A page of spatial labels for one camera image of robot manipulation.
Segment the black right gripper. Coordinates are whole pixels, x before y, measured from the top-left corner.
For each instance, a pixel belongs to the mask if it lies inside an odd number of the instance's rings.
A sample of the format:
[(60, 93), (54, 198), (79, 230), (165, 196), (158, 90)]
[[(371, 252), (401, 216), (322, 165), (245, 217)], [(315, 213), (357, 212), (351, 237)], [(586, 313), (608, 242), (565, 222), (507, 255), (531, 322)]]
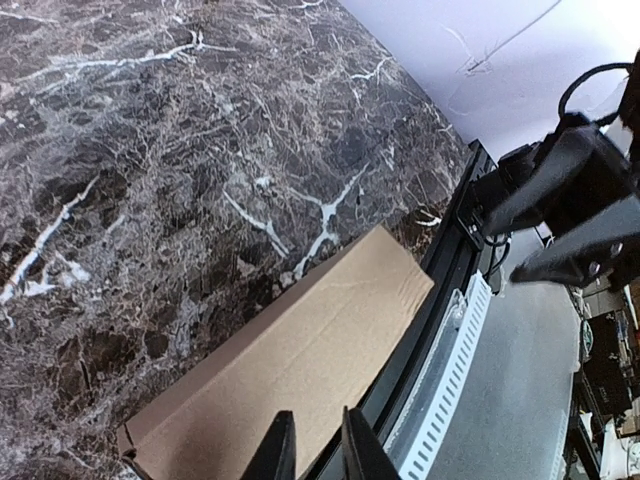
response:
[(554, 243), (511, 272), (513, 283), (619, 289), (639, 277), (639, 173), (599, 125), (566, 114), (543, 142), (525, 145), (482, 177), (482, 233), (547, 224)]

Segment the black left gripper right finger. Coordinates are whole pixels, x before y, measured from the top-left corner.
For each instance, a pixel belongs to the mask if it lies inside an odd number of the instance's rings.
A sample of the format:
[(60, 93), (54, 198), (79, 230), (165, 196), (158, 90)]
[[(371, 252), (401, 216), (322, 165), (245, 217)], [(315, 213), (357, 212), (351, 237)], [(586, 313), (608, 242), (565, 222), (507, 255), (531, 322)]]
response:
[(360, 409), (344, 407), (341, 443), (346, 479), (400, 479)]

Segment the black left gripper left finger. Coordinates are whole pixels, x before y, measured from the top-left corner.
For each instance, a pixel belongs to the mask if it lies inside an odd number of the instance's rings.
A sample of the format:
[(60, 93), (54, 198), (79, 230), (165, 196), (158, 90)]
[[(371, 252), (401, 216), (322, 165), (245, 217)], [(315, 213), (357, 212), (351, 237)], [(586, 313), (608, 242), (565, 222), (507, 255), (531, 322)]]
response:
[(279, 411), (246, 467), (241, 480), (294, 480), (296, 432), (292, 411)]

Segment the brown cardboard box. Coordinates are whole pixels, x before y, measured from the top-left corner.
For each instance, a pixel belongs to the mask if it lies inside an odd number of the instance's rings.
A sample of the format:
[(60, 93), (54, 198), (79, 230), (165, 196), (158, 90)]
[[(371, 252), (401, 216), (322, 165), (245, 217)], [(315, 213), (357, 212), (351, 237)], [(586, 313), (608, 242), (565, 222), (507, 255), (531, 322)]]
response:
[(394, 352), (432, 280), (382, 226), (310, 270), (118, 431), (144, 479), (237, 479), (292, 412), (298, 473)]

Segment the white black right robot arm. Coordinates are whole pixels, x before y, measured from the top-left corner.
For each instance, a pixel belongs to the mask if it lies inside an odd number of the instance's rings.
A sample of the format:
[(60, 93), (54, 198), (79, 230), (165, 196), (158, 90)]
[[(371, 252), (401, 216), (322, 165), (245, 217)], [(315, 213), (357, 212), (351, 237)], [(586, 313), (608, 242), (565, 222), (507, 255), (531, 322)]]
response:
[[(615, 69), (629, 75), (616, 110), (596, 120), (567, 110), (580, 85)], [(639, 276), (639, 63), (588, 70), (561, 96), (558, 116), (542, 141), (472, 181), (473, 215), (483, 237), (549, 227), (553, 243), (516, 266), (511, 282), (584, 288), (604, 276), (620, 290)]]

